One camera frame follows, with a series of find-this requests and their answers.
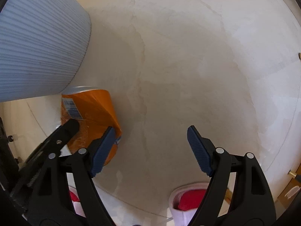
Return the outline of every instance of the concrete floor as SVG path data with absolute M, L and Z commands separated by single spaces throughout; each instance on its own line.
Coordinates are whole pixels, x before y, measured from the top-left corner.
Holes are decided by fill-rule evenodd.
M 170 193 L 209 180 L 186 141 L 190 125 L 229 153 L 253 152 L 273 196 L 281 193 L 301 158 L 293 2 L 78 1 L 92 33 L 70 86 L 111 93 L 123 136 L 94 181 L 118 225 L 172 225 Z M 60 95 L 6 102 L 4 122 L 26 158 L 59 125 Z

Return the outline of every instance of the blue gripper pad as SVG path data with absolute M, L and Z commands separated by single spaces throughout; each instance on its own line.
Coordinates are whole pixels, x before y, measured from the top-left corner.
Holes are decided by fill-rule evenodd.
M 100 173 L 102 167 L 109 155 L 109 152 L 115 143 L 116 133 L 115 129 L 108 127 L 105 133 L 100 139 L 95 139 L 89 145 L 88 150 L 90 154 L 94 154 L 91 159 L 90 174 L 95 177 L 97 173 Z
M 211 167 L 211 157 L 201 141 L 201 136 L 194 126 L 190 126 L 187 130 L 187 140 L 195 154 L 195 158 L 203 172 L 209 177 L 212 176 L 213 169 Z

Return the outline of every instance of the red and white object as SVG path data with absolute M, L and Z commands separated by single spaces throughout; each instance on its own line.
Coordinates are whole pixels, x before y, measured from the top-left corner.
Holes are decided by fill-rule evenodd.
M 187 226 L 189 224 L 204 198 L 208 185 L 208 182 L 198 182 L 179 187 L 171 193 L 169 208 L 175 226 Z
M 84 210 L 82 209 L 82 204 L 80 203 L 76 189 L 69 186 L 69 192 L 70 192 L 70 197 L 73 203 L 75 213 L 82 217 L 86 217 Z

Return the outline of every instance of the red fabric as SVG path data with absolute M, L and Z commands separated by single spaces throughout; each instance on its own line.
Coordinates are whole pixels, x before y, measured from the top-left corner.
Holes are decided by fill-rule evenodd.
M 198 208 L 205 193 L 205 189 L 196 189 L 185 192 L 180 199 L 178 210 L 188 211 L 190 209 Z
M 69 191 L 69 194 L 70 194 L 70 197 L 71 197 L 72 201 L 74 201 L 74 202 L 80 202 L 79 198 L 72 191 Z

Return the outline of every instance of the blue striped container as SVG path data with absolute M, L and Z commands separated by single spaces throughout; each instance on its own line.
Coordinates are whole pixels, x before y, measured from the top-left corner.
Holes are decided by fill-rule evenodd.
M 91 33 L 76 0 L 7 0 L 0 12 L 0 102 L 60 93 Z

